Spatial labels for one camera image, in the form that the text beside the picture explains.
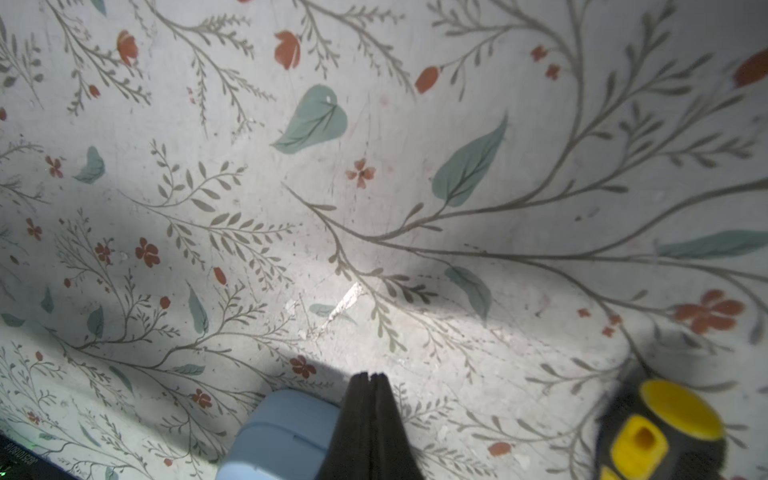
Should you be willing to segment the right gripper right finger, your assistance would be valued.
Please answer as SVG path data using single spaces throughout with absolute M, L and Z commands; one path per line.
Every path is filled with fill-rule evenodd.
M 370 474 L 372 479 L 422 480 L 388 377 L 374 374 L 371 421 Z

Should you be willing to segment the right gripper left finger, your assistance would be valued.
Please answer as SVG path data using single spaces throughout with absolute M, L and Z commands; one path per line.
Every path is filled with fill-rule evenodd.
M 370 444 L 371 383 L 369 374 L 361 372 L 349 381 L 316 479 L 369 479 Z

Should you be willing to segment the light blue alarm clock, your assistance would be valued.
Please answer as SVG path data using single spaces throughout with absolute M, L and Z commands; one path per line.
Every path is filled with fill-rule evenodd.
M 235 436 L 216 479 L 315 479 L 339 413 L 337 406 L 301 391 L 267 395 Z

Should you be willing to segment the black yellow screwdriver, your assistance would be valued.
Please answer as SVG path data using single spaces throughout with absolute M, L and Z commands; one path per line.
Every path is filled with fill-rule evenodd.
M 692 385 L 630 371 L 599 418 L 594 479 L 718 479 L 727 459 L 725 424 Z

